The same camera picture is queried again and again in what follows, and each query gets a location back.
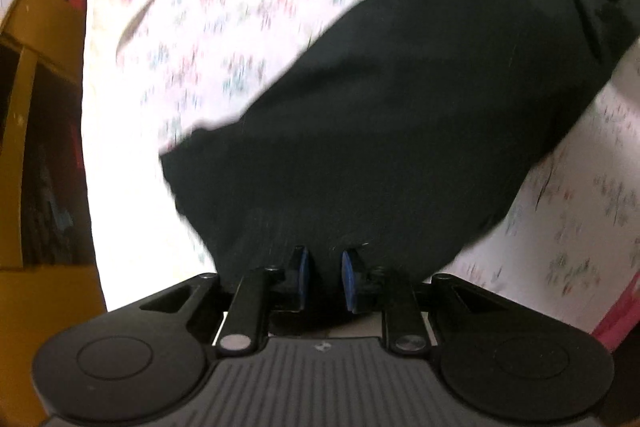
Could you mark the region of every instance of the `floral sheet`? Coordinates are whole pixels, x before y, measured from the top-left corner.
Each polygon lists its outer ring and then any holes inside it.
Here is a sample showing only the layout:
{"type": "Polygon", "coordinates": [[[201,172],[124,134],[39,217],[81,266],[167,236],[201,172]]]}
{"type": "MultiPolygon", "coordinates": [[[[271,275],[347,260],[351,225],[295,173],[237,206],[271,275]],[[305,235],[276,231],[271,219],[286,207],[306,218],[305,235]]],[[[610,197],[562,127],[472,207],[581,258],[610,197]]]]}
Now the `floral sheet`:
{"type": "MultiPolygon", "coordinates": [[[[214,270],[159,152],[238,119],[359,1],[88,0],[82,137],[108,309],[214,270]]],[[[505,221],[445,268],[610,348],[640,320],[639,70],[634,47],[505,221]]]]}

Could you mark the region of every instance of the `white floral bedsheet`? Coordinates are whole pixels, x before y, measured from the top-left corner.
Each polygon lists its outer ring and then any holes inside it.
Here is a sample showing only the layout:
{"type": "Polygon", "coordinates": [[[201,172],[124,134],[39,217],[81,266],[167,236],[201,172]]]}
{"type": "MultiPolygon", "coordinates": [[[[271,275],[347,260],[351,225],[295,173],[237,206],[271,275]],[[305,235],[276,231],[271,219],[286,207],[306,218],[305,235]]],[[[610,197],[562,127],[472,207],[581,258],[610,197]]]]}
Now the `white floral bedsheet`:
{"type": "MultiPolygon", "coordinates": [[[[239,118],[359,1],[88,0],[82,138],[108,309],[214,270],[159,152],[239,118]]],[[[507,219],[446,268],[586,331],[623,296],[610,347],[640,319],[639,68],[636,47],[507,219]]]]}

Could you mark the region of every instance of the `black cloth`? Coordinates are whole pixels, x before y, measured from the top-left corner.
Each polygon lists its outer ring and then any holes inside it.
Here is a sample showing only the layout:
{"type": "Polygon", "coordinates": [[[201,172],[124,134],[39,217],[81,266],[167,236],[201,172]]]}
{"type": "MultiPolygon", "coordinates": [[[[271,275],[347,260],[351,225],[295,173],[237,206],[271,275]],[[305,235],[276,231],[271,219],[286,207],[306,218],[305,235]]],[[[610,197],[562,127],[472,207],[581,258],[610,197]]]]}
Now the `black cloth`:
{"type": "Polygon", "coordinates": [[[162,156],[178,211],[228,287],[295,245],[315,259],[316,302],[340,302],[349,247],[419,282],[506,215],[609,79],[600,10],[364,0],[241,120],[162,156]]]}

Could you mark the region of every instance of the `garment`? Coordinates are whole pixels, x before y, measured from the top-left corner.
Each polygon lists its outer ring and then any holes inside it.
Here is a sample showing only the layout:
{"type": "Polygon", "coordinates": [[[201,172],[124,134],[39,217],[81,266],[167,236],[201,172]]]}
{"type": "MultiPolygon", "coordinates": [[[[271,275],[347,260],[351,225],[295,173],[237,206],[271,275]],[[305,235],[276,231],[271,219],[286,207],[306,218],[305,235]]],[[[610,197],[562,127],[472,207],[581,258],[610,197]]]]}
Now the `garment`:
{"type": "Polygon", "coordinates": [[[223,283],[304,244],[419,282],[506,214],[613,61],[600,0],[363,0],[236,122],[162,156],[223,283]]]}

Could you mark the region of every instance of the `ribbed gray panel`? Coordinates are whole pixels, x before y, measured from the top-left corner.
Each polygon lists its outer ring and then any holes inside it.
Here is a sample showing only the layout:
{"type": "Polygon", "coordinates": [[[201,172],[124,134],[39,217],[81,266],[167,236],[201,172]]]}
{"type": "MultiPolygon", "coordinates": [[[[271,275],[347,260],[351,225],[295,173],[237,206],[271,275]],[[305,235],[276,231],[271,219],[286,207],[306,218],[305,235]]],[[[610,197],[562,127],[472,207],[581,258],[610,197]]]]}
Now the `ribbed gray panel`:
{"type": "MultiPolygon", "coordinates": [[[[457,402],[421,360],[379,339],[272,338],[220,362],[189,403],[147,427],[504,427],[457,402]]],[[[566,427],[598,427],[585,418],[566,427]]],[[[52,419],[47,427],[70,427],[52,419]]]]}

